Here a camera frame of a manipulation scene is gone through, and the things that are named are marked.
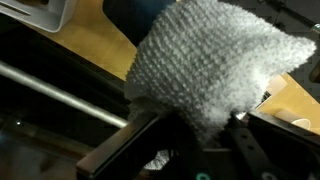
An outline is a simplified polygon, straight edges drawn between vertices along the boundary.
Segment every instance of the wooden surface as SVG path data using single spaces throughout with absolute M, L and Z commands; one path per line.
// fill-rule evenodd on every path
M 287 85 L 267 100 L 259 110 L 274 115 L 281 109 L 287 109 L 302 118 L 311 121 L 311 131 L 320 134 L 320 104 L 308 94 L 291 76 L 282 75 Z
M 102 3 L 78 0 L 73 18 L 58 33 L 33 29 L 124 80 L 136 48 L 103 14 Z
M 136 48 L 102 12 L 102 0 L 78 0 L 73 19 L 59 33 L 41 34 L 79 54 L 110 73 L 125 79 Z M 259 110 L 274 115 L 288 109 L 312 122 L 320 134 L 320 105 L 289 75 L 287 86 L 265 102 Z

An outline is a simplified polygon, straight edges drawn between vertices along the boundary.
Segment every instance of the textured white fabric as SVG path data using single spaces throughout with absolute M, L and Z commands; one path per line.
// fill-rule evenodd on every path
M 204 142 L 231 112 L 258 105 L 274 76 L 299 67 L 315 49 L 240 7 L 182 1 L 159 15 L 139 45 L 125 95 L 177 111 Z

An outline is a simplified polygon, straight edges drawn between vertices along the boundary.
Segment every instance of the dark blue object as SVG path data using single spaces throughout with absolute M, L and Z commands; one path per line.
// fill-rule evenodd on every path
M 105 0 L 103 12 L 138 46 L 157 15 L 175 0 Z

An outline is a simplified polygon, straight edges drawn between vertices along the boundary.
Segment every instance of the knitted fabric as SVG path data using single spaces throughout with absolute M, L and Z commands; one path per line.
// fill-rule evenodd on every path
M 206 142 L 230 113 L 256 107 L 274 76 L 299 67 L 315 49 L 240 7 L 184 0 L 165 9 L 138 46 L 125 96 L 132 108 L 147 97 L 164 113 L 174 110 Z

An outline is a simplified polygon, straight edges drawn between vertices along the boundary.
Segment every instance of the machine part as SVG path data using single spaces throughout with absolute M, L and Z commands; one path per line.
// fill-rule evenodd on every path
M 316 24 L 311 28 L 312 32 L 320 34 L 320 24 Z
M 17 68 L 11 67 L 8 64 L 0 61 L 0 74 L 19 84 L 25 85 L 35 91 L 45 94 L 55 100 L 67 104 L 75 109 L 78 109 L 86 114 L 96 117 L 104 122 L 110 123 L 116 127 L 122 128 L 127 125 L 127 121 L 105 111 L 102 108 L 94 106 L 93 104 L 84 101 L 74 95 L 65 92 L 51 84 L 43 82 L 42 80 L 31 76 Z
M 310 174 L 319 179 L 320 136 L 305 139 L 304 129 L 288 131 L 285 121 L 257 111 L 248 114 L 248 124 L 229 120 L 220 134 L 222 148 L 200 150 L 182 119 L 144 112 L 80 160 L 77 179 L 133 179 L 162 149 L 175 153 L 153 172 L 154 180 L 305 180 Z

